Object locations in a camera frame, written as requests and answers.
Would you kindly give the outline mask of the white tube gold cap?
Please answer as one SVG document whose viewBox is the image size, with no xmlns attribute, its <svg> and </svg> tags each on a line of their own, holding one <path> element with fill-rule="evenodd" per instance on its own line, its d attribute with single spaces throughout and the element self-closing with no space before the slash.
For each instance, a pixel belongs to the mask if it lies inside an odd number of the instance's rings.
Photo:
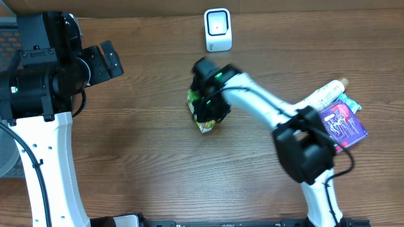
<svg viewBox="0 0 404 227">
<path fill-rule="evenodd" d="M 347 78 L 335 79 L 314 91 L 299 102 L 298 105 L 300 107 L 310 106 L 317 111 L 321 111 L 343 94 L 348 86 L 349 81 Z"/>
</svg>

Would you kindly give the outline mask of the purple sanitary pad pack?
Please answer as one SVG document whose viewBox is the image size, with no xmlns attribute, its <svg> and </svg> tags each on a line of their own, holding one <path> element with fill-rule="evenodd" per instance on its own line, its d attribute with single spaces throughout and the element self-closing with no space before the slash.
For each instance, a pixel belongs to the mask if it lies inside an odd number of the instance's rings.
<svg viewBox="0 0 404 227">
<path fill-rule="evenodd" d="M 365 127 L 341 100 L 322 110 L 319 116 L 328 134 L 344 148 L 349 148 L 368 136 Z"/>
</svg>

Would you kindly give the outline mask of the teal wet wipes pack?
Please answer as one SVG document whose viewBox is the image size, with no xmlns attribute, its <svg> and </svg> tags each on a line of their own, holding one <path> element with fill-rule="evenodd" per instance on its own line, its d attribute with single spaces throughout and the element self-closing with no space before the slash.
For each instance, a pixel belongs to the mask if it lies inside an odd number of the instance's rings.
<svg viewBox="0 0 404 227">
<path fill-rule="evenodd" d="M 362 106 L 359 105 L 356 101 L 353 99 L 349 98 L 345 93 L 341 94 L 339 99 L 343 101 L 350 109 L 351 111 L 356 114 L 359 110 L 362 110 Z"/>
</svg>

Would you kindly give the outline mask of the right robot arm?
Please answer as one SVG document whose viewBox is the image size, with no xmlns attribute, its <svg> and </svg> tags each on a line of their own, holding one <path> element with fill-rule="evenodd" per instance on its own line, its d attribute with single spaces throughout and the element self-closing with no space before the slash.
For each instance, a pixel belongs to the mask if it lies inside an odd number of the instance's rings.
<svg viewBox="0 0 404 227">
<path fill-rule="evenodd" d="M 311 226 L 343 226 L 333 185 L 346 171 L 334 172 L 337 142 L 327 133 L 313 107 L 293 107 L 255 83 L 247 73 L 228 64 L 217 67 L 202 58 L 191 69 L 193 119 L 221 122 L 233 106 L 261 121 L 271 132 L 278 160 L 300 184 Z"/>
</svg>

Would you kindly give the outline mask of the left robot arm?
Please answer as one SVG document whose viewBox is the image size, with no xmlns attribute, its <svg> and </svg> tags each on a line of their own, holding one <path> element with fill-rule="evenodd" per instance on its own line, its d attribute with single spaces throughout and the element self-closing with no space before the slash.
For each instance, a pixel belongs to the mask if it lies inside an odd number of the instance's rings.
<svg viewBox="0 0 404 227">
<path fill-rule="evenodd" d="M 1 73 L 1 129 L 18 147 L 34 226 L 140 227 L 137 214 L 89 218 L 74 168 L 73 98 L 124 72 L 110 41 L 83 48 L 77 19 L 60 11 L 20 15 L 22 48 Z"/>
</svg>

